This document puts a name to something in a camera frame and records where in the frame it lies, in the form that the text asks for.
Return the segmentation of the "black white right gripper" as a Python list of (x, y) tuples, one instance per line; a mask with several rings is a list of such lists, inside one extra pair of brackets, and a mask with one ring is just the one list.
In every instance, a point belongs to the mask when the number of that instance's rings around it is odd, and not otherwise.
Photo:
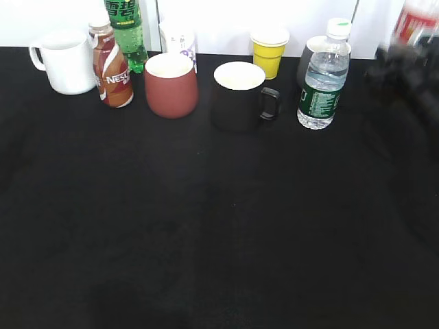
[(421, 36), (414, 45), (379, 46), (365, 72), (375, 90), (394, 90), (424, 113), (438, 112), (438, 37)]

